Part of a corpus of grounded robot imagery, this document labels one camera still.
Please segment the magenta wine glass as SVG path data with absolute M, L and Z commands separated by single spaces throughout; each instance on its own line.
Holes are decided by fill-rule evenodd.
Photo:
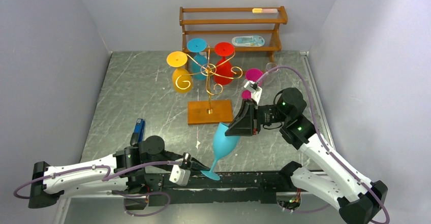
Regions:
M 251 80 L 256 82 L 261 76 L 263 75 L 263 72 L 259 69 L 252 68 L 246 71 L 245 78 L 247 80 Z M 248 90 L 244 90 L 241 94 L 242 99 L 250 99 L 251 98 L 251 92 Z

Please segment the gold wire glass rack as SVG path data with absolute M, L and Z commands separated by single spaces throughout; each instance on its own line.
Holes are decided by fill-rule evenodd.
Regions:
M 190 55 L 185 53 L 188 59 L 196 62 Z M 234 53 L 227 57 L 227 61 L 230 62 L 235 56 Z M 210 56 L 207 56 L 207 64 L 201 67 L 201 73 L 206 76 L 205 89 L 208 95 L 208 101 L 189 101 L 187 106 L 188 112 L 188 125 L 199 125 L 199 124 L 216 124 L 220 122 L 228 123 L 233 120 L 232 104 L 230 100 L 212 100 L 213 96 L 219 95 L 223 92 L 224 87 L 220 84 L 214 84 L 211 86 L 211 79 L 216 73 L 216 65 L 210 63 Z M 233 66 L 231 71 L 233 72 L 232 80 L 239 79 L 243 76 L 243 70 L 240 67 Z

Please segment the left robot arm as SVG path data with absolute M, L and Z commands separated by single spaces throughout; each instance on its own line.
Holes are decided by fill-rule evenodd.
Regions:
M 209 170 L 189 153 L 182 155 L 165 150 L 160 136 L 145 140 L 100 159 L 70 166 L 51 166 L 45 161 L 34 164 L 28 206 L 45 208 L 61 198 L 100 191 L 123 191 L 126 194 L 146 194 L 158 190 L 160 180 L 147 176 L 146 168 L 180 173 Z

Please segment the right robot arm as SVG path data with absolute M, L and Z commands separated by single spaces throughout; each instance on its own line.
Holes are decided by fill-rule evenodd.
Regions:
M 243 100 L 225 135 L 253 136 L 265 126 L 281 123 L 282 138 L 317 163 L 329 177 L 290 162 L 280 170 L 281 188 L 306 190 L 336 209 L 345 223 L 373 222 L 383 209 L 387 186 L 380 180 L 370 180 L 343 159 L 303 115 L 305 108 L 306 102 L 297 88 L 279 91 L 271 105 L 259 106 L 252 99 Z

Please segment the clear wine glass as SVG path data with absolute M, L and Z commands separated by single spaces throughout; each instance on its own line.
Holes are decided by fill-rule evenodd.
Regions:
M 276 63 L 269 62 L 266 64 L 264 72 L 268 73 L 268 76 L 274 76 L 278 70 L 278 65 Z

